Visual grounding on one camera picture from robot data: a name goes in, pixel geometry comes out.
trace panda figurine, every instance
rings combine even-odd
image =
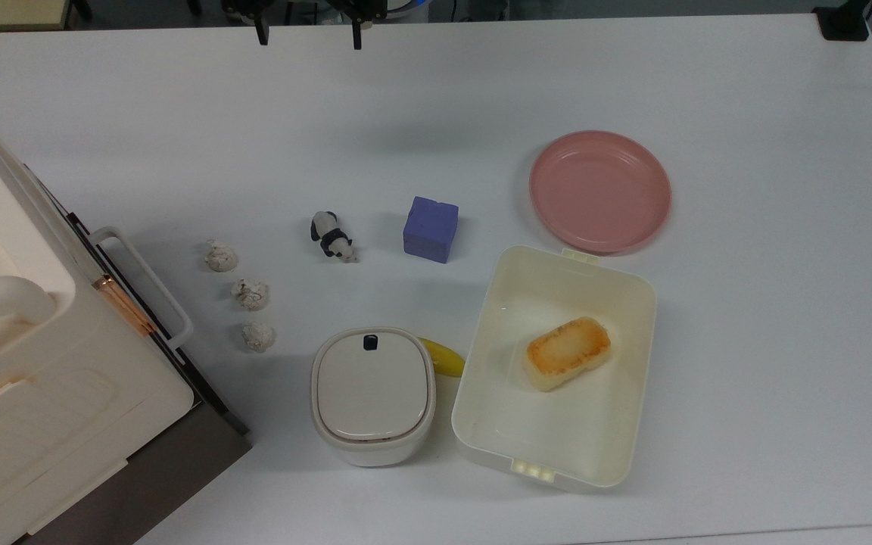
[[[352,238],[339,229],[338,216],[334,213],[315,214],[312,218],[312,241],[321,241],[326,256],[337,257],[343,263],[359,261],[352,248]]]

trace toasted bread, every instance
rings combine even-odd
[[[577,318],[531,341],[523,369],[534,388],[550,392],[608,361],[610,344],[603,325],[593,318]]]

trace plastic food container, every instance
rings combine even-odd
[[[355,466],[390,466],[412,456],[436,407],[432,359],[397,328],[340,332],[312,365],[312,421]]]
[[[453,406],[461,454],[568,492],[621,482],[637,438],[655,310],[655,292],[639,276],[527,246],[506,249]],[[527,344],[581,316],[608,330],[609,361],[550,392],[536,390],[522,368]]]

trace pink plate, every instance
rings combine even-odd
[[[637,248],[665,223],[671,186],[658,159],[603,131],[562,135],[530,170],[530,200],[561,241],[596,253]]]

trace purple cube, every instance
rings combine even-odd
[[[416,197],[402,230],[403,251],[446,263],[450,259],[453,237],[456,237],[458,218],[459,207],[455,204]]]

